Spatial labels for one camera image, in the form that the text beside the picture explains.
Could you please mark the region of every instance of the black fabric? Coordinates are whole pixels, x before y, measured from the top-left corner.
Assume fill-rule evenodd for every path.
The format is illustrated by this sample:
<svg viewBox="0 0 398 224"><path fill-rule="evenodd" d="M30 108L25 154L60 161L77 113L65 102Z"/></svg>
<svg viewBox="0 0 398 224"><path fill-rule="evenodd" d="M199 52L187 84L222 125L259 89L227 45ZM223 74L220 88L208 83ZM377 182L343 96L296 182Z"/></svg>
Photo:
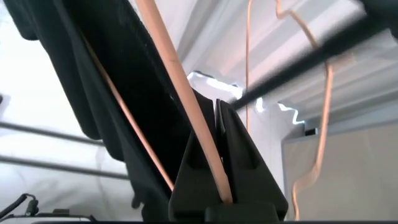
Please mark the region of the black fabric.
<svg viewBox="0 0 398 224"><path fill-rule="evenodd" d="M83 33L175 181L191 127L152 39L131 5L127 0L4 1L21 36L40 40L47 51L83 132L102 139L111 156L126 163L135 194L145 204L144 221L167 220L170 189L81 38ZM201 105L209 102L195 94Z"/></svg>

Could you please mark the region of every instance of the black cloth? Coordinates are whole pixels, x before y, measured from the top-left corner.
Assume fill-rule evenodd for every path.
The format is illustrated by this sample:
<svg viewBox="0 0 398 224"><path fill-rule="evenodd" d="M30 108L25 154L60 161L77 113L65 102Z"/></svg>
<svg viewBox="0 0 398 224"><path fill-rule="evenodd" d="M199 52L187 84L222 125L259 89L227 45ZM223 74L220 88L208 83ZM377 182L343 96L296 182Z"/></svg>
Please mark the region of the black cloth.
<svg viewBox="0 0 398 224"><path fill-rule="evenodd" d="M102 139L110 155L126 163L136 197L145 204L144 221L167 220L170 189L81 38L83 33L175 181L192 129L154 43L129 2L4 2L21 36L39 40L47 51L83 132ZM209 103L195 94L200 104Z"/></svg>

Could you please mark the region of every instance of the copper-colored wire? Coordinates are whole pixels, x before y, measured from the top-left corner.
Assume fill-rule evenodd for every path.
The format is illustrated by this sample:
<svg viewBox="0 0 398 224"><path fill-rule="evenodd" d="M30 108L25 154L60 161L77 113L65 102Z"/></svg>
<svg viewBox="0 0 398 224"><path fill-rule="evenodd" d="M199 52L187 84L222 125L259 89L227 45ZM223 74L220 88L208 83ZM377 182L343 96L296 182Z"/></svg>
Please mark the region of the copper-colored wire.
<svg viewBox="0 0 398 224"><path fill-rule="evenodd" d="M276 16L278 19L282 19L285 16L291 15L297 23L300 25L300 27L303 29L305 35L309 39L311 45L313 48L317 48L318 44L311 34L310 30L308 29L307 25L304 23L303 20L294 12L291 10L286 10L284 12L280 12L280 2L281 0L276 0L277 5L276 5ZM292 189L292 201L293 201L293 206L294 206L294 211L295 211L295 217L294 220L299 220L300 219L300 211L299 211L299 206L297 205L297 194L304 189L310 187L313 185L320 174L321 166L322 166L322 160L323 160L323 155L325 152L325 143L326 143L326 135L328 132L328 120L329 120L329 108L330 108L330 100L331 100L331 88L332 88L332 82L333 82L333 71L332 67L328 62L325 62L325 67L326 67L326 82L325 82L325 96L323 100L323 109L322 109L322 121L321 121L321 130L320 130L320 135L319 135L319 145L318 145L318 153L317 153L317 158L315 159L315 163L311 169L311 171L301 178L297 179L294 184L293 184L293 189Z"/></svg>
<svg viewBox="0 0 398 224"><path fill-rule="evenodd" d="M102 77L105 79L105 81L108 83L108 85L112 91L112 94L114 95L115 99L118 101L118 104L121 107L124 115L126 116L127 120L129 121L130 125L132 126L133 130L137 133L138 138L140 139L142 145L144 145L144 148L148 152L148 155L154 162L156 168L159 170L160 174L166 181L167 185L170 187L170 190L173 191L174 184L173 184L172 180L170 179L169 175L166 173L166 170L163 168L159 158L156 156L156 153L154 152L153 148L150 146L148 140L145 138L144 133L142 133L136 120L132 116L129 108L125 104L124 100L122 99L121 95L119 94L118 90L116 89L115 85L113 84L112 80L110 79L105 68L102 66L102 64L101 64L100 60L98 59L97 55L95 54L94 50L91 48L90 43L86 40L86 38L83 34L81 34L81 36L86 44L86 47L91 55L91 58L93 59L95 65L97 66L98 71L100 72Z"/></svg>
<svg viewBox="0 0 398 224"><path fill-rule="evenodd" d="M229 187L228 177L225 174L216 144L189 85L156 3L154 0L136 0L136 3L141 12L142 20L145 22L147 30L155 43L156 49L203 149L220 198L224 203L232 203L231 188Z"/></svg>
<svg viewBox="0 0 398 224"><path fill-rule="evenodd" d="M250 47L250 14L251 14L251 3L249 0L248 4L248 19L246 20L246 89L249 88L249 47ZM249 105L246 105L246 129L249 132Z"/></svg>

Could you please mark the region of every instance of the black rod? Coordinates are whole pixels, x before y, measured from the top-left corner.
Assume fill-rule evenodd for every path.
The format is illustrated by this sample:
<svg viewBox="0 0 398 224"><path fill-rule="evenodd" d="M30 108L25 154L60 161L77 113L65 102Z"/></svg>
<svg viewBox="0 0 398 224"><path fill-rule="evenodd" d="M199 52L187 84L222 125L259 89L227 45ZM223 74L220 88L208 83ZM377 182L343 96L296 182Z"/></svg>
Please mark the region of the black rod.
<svg viewBox="0 0 398 224"><path fill-rule="evenodd" d="M321 47L292 63L283 71L267 75L263 80L257 82L253 88L250 88L240 99L233 101L231 103L232 107L236 110L241 109L248 103L303 75L304 72L328 60L330 57L343 53L356 44L383 31L385 28L384 23L373 17L364 16L358 19L330 37Z"/></svg>
<svg viewBox="0 0 398 224"><path fill-rule="evenodd" d="M49 162L32 161L32 160L13 158L13 157L8 157L8 156L0 156L0 162L6 163L6 164L19 165L19 166L29 166L29 167L35 167L35 168L71 172L71 173L75 173L75 174L84 174L84 175L93 175L93 176L97 176L97 177L107 177L107 178L120 179L120 180L129 180L129 177L124 174L117 174L117 173L113 173L113 172L98 171L98 170L72 167L72 166L65 166L65 165L59 165L59 164L54 164L54 163L49 163Z"/></svg>
<svg viewBox="0 0 398 224"><path fill-rule="evenodd" d="M79 142L79 143L83 143L83 144L104 146L104 143L102 143L100 141L95 141L95 140L82 138L82 137L78 137L78 136L73 136L70 134L56 133L53 131L47 131L47 130L43 130L43 129L39 129L39 128L31 128L31 127L27 127L27 126L18 125L18 124L11 124L11 123L7 123L7 122L0 122L0 128L10 129L10 130L14 130L14 131L23 131L23 132L27 132L27 133L33 133L33 134L39 134L39 135L43 135L43 136L59 138L59 139Z"/></svg>

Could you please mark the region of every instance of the thin orange wire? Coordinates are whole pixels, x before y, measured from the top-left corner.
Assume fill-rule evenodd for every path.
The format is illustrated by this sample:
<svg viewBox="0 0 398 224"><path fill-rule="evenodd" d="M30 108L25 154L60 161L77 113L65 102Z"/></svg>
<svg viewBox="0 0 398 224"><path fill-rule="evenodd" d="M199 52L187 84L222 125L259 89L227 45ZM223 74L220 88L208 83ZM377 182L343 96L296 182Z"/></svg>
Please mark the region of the thin orange wire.
<svg viewBox="0 0 398 224"><path fill-rule="evenodd" d="M248 4L248 21L247 21L247 34L246 34L246 88L249 75L248 75L248 65L249 65L249 54L248 54L248 49L249 49L249 37L250 37L250 11L251 11L251 2L252 0L249 1ZM276 5L276 16L278 19L283 19L285 16L292 16L293 19L297 21L299 26L302 28L304 31L305 35L309 39L311 46L313 48L317 48L318 44L314 38L314 36L311 34L310 30L308 29L307 25L304 23L304 21L294 12L291 10L286 10L284 12L280 12L280 2L281 0L276 0L277 5ZM328 132L328 120L329 120L329 108L330 108L330 100L331 100L331 88L332 88L332 82L333 82L333 71L331 68L331 65L328 62L325 62L325 67L326 67L326 83L325 83L325 96L323 100L323 109L322 109L322 121L321 121L321 130L320 130L320 136L319 136L319 145L318 145L318 153L317 153L317 158L315 159L315 163L309 173L304 175L303 177L297 179L294 184L293 184L293 189L292 189L292 201L293 201L293 206L294 206L294 211L295 211L295 217L294 220L299 220L300 219L300 212L299 212L299 206L297 205L297 194L304 189L310 187L313 185L320 173L320 169L322 166L322 160L323 160L323 155L325 153L325 143L326 143L326 135Z"/></svg>

